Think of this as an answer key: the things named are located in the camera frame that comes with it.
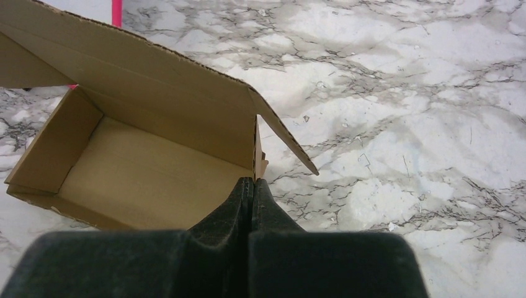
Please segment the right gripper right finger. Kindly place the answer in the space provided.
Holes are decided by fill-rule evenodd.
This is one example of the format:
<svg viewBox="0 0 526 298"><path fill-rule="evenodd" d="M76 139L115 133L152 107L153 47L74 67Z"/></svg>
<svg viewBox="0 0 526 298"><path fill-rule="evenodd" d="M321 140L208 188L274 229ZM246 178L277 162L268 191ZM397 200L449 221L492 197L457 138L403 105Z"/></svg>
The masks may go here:
<svg viewBox="0 0 526 298"><path fill-rule="evenodd" d="M416 257L386 232L307 232L254 187L248 236L250 297L427 297Z"/></svg>

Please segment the brown cardboard box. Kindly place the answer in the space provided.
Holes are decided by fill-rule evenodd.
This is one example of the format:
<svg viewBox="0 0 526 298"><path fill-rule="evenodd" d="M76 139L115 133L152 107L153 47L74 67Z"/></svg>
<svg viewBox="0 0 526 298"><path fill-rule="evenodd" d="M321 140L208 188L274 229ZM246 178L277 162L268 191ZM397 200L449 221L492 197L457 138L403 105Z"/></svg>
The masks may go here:
<svg viewBox="0 0 526 298"><path fill-rule="evenodd" d="M249 84L40 1L1 2L1 86L69 86L7 192L101 229L187 229L266 167L262 117L317 168Z"/></svg>

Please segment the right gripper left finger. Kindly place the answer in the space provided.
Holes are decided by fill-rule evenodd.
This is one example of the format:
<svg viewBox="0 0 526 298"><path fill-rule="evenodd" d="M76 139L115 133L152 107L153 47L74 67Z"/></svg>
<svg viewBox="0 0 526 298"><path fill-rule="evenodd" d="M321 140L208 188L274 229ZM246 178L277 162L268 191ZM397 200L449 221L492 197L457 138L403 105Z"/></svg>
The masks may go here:
<svg viewBox="0 0 526 298"><path fill-rule="evenodd" d="M26 251L2 297L247 297L254 181L241 178L189 230L50 232Z"/></svg>

